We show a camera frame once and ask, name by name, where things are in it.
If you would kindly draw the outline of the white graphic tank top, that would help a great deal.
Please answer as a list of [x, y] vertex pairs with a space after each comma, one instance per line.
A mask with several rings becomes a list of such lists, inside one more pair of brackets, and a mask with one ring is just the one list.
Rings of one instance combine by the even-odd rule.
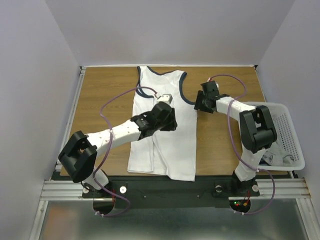
[[174, 131], [156, 131], [150, 137], [132, 142], [127, 171], [193, 182], [196, 175], [198, 113], [194, 102], [183, 94], [187, 73], [182, 70], [157, 73], [149, 66], [139, 66], [137, 71], [138, 89], [133, 98], [132, 114], [136, 116], [151, 110], [157, 102], [154, 93], [170, 94], [177, 128]]

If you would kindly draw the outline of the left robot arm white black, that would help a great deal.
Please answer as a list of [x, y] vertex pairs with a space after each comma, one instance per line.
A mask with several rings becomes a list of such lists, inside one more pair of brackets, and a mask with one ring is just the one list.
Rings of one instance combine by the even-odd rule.
[[106, 197], [111, 193], [111, 184], [107, 175], [95, 167], [96, 158], [123, 144], [151, 137], [157, 131], [175, 131], [177, 126], [175, 109], [160, 101], [152, 110], [116, 127], [87, 134], [73, 133], [58, 159], [74, 183], [87, 183], [100, 197]]

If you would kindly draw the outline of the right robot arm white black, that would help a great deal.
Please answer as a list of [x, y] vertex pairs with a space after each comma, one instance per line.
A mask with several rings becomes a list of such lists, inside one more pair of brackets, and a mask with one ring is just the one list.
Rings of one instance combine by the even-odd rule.
[[239, 164], [232, 173], [231, 192], [242, 195], [252, 191], [259, 164], [266, 151], [277, 140], [277, 131], [270, 110], [265, 105], [252, 106], [238, 101], [228, 94], [221, 94], [215, 81], [207, 81], [198, 91], [194, 109], [206, 113], [221, 113], [239, 124], [242, 154], [236, 152]]

